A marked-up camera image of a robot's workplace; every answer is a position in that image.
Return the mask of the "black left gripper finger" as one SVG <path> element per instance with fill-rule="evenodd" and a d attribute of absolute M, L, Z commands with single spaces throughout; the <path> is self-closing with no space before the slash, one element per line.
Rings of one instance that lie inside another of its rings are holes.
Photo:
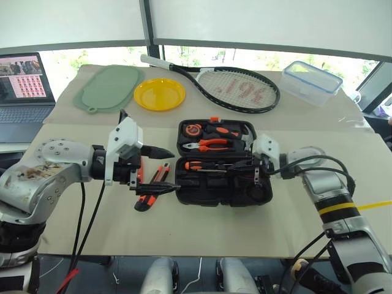
<path fill-rule="evenodd" d="M 140 184 L 136 187 L 136 195 L 162 195 L 176 190 L 181 186 L 168 182 L 152 182 L 151 184 Z"/>
<path fill-rule="evenodd" d="M 141 155 L 146 156 L 150 159 L 169 159 L 169 158 L 174 158 L 174 154 L 166 150 L 164 148 L 158 148 L 155 146 L 148 146 L 148 145 L 143 145 L 141 147 Z"/>

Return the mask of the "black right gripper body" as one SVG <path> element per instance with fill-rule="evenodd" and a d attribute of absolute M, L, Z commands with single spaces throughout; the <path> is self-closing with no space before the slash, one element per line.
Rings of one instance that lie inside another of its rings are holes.
<path fill-rule="evenodd" d="M 269 179 L 274 171 L 274 158 L 265 153 L 253 153 L 251 161 L 251 175 L 256 186 L 262 186 L 263 179 Z"/>

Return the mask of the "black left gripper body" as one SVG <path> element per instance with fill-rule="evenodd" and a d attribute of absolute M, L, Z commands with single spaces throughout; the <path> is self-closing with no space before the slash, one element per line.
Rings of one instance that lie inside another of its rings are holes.
<path fill-rule="evenodd" d="M 127 158 L 119 156 L 119 159 L 114 163 L 113 181 L 126 184 L 130 190 L 134 191 L 138 185 L 143 183 L 143 159 L 139 149 Z"/>

